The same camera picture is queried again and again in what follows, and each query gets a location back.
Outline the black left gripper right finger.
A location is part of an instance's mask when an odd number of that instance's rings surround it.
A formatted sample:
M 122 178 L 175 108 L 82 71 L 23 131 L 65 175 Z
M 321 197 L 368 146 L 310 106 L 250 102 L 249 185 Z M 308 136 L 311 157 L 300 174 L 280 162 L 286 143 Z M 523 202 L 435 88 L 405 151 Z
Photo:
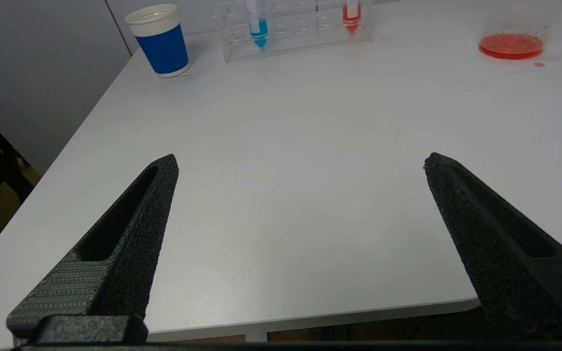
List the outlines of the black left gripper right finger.
M 432 153 L 423 168 L 497 337 L 562 340 L 562 244 L 456 160 Z

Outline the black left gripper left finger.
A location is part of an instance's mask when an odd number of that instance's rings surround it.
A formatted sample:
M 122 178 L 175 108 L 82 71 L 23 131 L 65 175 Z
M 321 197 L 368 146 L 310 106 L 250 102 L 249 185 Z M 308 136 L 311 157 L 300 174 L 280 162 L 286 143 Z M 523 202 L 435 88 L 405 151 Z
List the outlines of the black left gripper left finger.
M 145 317 L 179 178 L 168 154 L 150 163 L 7 316 L 29 337 L 55 316 Z

